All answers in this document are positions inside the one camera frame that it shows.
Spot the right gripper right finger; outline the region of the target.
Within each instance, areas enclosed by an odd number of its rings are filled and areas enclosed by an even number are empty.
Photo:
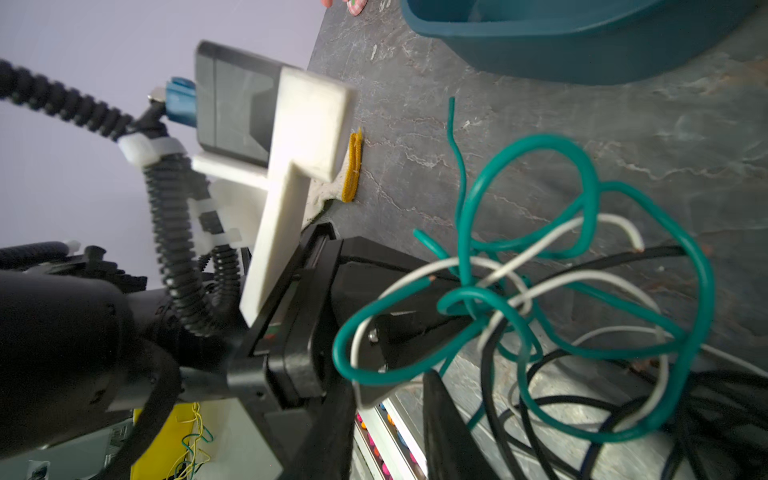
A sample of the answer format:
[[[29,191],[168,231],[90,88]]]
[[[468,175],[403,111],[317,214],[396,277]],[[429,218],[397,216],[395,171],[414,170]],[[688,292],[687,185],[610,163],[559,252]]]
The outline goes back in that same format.
[[[423,430],[429,479],[498,479],[434,370],[423,376]]]

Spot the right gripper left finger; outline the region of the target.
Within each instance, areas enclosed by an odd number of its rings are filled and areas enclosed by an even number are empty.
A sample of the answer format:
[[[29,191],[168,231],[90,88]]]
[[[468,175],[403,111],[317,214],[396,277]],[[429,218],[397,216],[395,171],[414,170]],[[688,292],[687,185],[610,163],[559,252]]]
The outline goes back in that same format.
[[[281,478],[349,479],[356,409],[352,384],[335,383],[317,422]]]

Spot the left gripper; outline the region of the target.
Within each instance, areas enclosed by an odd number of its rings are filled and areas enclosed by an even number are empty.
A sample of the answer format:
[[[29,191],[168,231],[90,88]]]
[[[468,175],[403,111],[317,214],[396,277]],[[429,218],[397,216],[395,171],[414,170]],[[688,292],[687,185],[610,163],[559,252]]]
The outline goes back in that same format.
[[[323,397],[336,373],[332,346],[340,327],[423,264],[363,237],[339,239],[330,223],[310,226],[230,362],[229,389],[262,413]],[[444,316],[436,309],[458,280],[447,272],[432,278],[428,289],[374,317],[360,345],[360,368],[402,369],[437,352],[469,325],[468,316]]]

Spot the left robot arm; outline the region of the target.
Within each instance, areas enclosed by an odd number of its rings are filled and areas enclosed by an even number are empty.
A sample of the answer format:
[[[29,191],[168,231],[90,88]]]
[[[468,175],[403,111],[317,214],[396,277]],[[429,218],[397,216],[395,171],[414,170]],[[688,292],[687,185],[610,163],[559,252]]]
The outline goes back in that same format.
[[[1,252],[1,455],[88,434],[133,408],[138,423],[100,472],[119,479],[180,402],[239,400],[286,479],[345,479],[355,411],[395,373],[455,339],[465,316],[433,309],[458,286],[388,307],[361,349],[374,386],[341,377],[332,347],[413,256],[328,223],[304,227],[312,180],[339,172],[354,89],[202,43],[194,101],[152,98],[139,117],[9,62],[1,96],[114,141],[142,173],[163,288],[100,253],[43,242]]]

